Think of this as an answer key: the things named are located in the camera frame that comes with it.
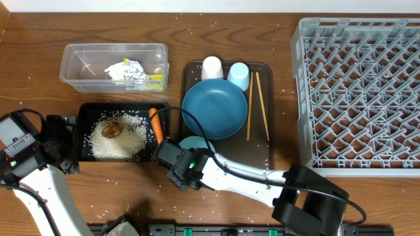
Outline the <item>brown food lump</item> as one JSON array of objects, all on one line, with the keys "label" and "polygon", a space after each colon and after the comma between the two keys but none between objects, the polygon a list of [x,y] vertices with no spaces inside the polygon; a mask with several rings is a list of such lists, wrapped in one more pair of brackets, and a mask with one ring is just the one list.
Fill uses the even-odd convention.
[{"label": "brown food lump", "polygon": [[115,138],[123,132],[123,125],[118,122],[111,122],[105,129],[102,130],[101,135],[107,139]]}]

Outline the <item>pile of white rice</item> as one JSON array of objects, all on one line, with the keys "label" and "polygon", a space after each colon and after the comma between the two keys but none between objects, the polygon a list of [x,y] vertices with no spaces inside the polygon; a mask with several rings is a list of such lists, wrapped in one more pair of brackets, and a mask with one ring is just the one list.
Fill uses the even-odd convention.
[{"label": "pile of white rice", "polygon": [[[129,161],[138,151],[146,147],[146,118],[132,115],[100,120],[94,125],[93,133],[88,137],[88,144],[93,148],[94,157],[99,161]],[[123,125],[123,132],[112,139],[101,135],[111,122]]]}]

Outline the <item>yellow green snack packet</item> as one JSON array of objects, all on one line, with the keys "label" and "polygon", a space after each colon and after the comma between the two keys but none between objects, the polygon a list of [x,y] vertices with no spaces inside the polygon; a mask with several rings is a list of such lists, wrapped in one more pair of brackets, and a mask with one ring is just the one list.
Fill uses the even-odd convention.
[{"label": "yellow green snack packet", "polygon": [[158,91],[158,92],[167,90],[167,85],[166,85],[166,80],[164,78],[164,75],[162,74],[147,75],[145,89]]}]

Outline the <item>foil wrapper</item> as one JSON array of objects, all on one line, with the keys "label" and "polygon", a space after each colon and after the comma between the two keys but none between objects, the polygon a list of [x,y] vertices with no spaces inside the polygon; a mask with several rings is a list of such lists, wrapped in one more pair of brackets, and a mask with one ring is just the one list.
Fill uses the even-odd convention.
[{"label": "foil wrapper", "polygon": [[139,62],[124,58],[123,79],[127,90],[144,90],[147,74]]}]

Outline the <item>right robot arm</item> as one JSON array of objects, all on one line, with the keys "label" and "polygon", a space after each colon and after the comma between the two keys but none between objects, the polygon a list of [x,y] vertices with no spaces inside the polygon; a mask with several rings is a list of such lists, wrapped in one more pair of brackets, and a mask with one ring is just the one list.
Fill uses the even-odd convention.
[{"label": "right robot arm", "polygon": [[167,168],[180,190],[231,191],[273,210],[272,218],[299,235],[338,235],[348,193],[302,165],[264,170],[236,163],[210,149],[160,143],[152,161]]}]

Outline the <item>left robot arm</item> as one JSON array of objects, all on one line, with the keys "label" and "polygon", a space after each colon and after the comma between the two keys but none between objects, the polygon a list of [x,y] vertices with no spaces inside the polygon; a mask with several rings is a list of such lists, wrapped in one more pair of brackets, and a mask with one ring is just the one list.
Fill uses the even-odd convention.
[{"label": "left robot arm", "polygon": [[28,109],[1,117],[1,187],[13,190],[42,235],[140,235],[128,215],[96,226],[76,207],[67,175],[79,172],[75,117],[49,115],[36,128]]}]

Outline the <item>light blue bowl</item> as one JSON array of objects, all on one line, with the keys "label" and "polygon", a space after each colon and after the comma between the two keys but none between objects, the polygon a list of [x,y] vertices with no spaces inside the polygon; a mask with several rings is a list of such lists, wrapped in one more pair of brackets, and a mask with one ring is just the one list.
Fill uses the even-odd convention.
[{"label": "light blue bowl", "polygon": [[183,139],[179,146],[183,149],[197,149],[197,148],[208,148],[205,139],[201,136],[190,136]]}]

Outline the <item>dark blue plate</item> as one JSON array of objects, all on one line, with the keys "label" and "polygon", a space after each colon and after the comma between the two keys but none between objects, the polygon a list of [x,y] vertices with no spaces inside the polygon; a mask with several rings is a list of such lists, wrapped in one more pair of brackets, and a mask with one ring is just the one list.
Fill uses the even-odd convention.
[{"label": "dark blue plate", "polygon": [[233,136],[247,119],[248,103],[243,91],[224,79],[200,81],[182,101],[182,118],[195,134],[222,140]]}]

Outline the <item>white napkin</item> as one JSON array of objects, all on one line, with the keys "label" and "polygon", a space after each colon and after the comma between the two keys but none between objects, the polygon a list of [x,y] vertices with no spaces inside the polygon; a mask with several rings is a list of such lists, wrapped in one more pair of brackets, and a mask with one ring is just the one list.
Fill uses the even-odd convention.
[{"label": "white napkin", "polygon": [[108,75],[111,82],[113,83],[122,83],[125,82],[125,73],[127,70],[127,65],[124,62],[119,62],[114,65],[111,65],[104,70],[105,74]]}]

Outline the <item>orange carrot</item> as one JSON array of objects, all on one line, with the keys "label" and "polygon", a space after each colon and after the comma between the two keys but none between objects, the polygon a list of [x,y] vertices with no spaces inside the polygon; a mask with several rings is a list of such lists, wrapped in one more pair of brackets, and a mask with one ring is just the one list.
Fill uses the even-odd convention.
[{"label": "orange carrot", "polygon": [[163,129],[161,127],[160,116],[156,108],[150,108],[149,116],[151,118],[152,128],[156,137],[156,141],[160,144],[163,140]]}]

